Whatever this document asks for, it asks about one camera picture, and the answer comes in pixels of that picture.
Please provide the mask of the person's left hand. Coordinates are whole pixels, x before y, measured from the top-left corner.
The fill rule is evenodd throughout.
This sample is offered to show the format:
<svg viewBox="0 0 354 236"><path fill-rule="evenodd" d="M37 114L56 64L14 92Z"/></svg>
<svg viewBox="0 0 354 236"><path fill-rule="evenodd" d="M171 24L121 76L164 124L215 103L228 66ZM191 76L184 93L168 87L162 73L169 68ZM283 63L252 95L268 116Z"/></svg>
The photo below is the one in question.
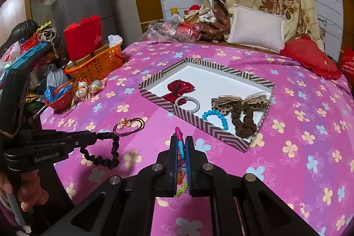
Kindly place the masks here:
<svg viewBox="0 0 354 236"><path fill-rule="evenodd" d="M41 188L40 177L38 170L30 171L21 175L23 184L18 188L17 196L21 203L21 208L24 212L30 211L35 205L44 205L48 199L49 194ZM1 198L8 204L7 194L13 193L13 186L1 171Z"/></svg>

